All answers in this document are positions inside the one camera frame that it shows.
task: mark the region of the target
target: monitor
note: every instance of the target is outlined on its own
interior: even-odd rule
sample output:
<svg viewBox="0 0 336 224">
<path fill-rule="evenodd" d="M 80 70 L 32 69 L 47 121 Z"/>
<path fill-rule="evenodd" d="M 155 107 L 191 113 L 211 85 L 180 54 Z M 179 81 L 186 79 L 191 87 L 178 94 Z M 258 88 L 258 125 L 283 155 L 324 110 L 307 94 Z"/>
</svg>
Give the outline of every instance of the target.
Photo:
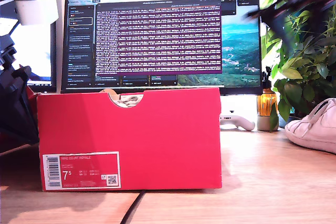
<svg viewBox="0 0 336 224">
<path fill-rule="evenodd" d="M 259 0 L 65 1 L 62 92 L 262 92 Z"/>
<path fill-rule="evenodd" d="M 0 7 L 0 35 L 10 32 L 17 22 L 15 2 Z M 30 66 L 28 85 L 35 92 L 56 92 L 56 23 L 18 25 L 11 38 L 17 53 L 13 67 Z"/>
</svg>

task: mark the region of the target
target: game controller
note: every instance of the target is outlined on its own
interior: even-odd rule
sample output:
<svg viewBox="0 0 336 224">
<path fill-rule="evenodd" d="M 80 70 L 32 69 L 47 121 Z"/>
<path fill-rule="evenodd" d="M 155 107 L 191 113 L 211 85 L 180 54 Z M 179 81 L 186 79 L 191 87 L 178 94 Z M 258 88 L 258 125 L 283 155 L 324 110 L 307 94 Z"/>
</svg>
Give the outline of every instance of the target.
<svg viewBox="0 0 336 224">
<path fill-rule="evenodd" d="M 252 131 L 256 124 L 254 122 L 250 122 L 249 120 L 239 116 L 239 115 L 220 115 L 219 116 L 220 125 L 224 124 L 233 124 L 237 128 L 242 127 L 247 131 Z"/>
</svg>

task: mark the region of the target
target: mountain landscape wallpaper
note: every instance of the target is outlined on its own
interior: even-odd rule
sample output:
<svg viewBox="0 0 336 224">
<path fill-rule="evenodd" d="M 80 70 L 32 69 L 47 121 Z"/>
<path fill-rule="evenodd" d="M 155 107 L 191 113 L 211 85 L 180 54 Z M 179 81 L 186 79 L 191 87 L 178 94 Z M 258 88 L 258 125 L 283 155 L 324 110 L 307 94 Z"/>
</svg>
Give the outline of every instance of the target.
<svg viewBox="0 0 336 224">
<path fill-rule="evenodd" d="M 260 86 L 259 24 L 222 24 L 222 74 L 184 74 L 182 86 Z"/>
</svg>

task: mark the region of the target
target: wooden desk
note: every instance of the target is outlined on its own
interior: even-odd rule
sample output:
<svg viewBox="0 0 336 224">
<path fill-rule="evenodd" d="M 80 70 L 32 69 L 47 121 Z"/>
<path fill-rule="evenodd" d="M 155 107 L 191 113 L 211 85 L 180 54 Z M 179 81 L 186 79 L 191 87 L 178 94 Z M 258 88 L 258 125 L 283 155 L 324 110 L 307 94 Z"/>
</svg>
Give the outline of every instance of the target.
<svg viewBox="0 0 336 224">
<path fill-rule="evenodd" d="M 336 155 L 283 131 L 222 131 L 221 142 L 222 189 L 148 192 L 130 223 L 335 223 Z M 139 193 L 44 193 L 37 147 L 0 164 L 2 223 L 120 223 Z"/>
</svg>

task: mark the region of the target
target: white sneaker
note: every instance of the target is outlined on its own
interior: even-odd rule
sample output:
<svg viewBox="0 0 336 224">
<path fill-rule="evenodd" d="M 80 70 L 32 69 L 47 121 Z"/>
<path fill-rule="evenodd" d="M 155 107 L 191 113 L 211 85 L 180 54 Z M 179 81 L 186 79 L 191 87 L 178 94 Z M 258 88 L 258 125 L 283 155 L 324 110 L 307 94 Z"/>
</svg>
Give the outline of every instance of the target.
<svg viewBox="0 0 336 224">
<path fill-rule="evenodd" d="M 336 98 L 324 100 L 302 120 L 288 123 L 285 130 L 293 143 L 336 154 Z"/>
</svg>

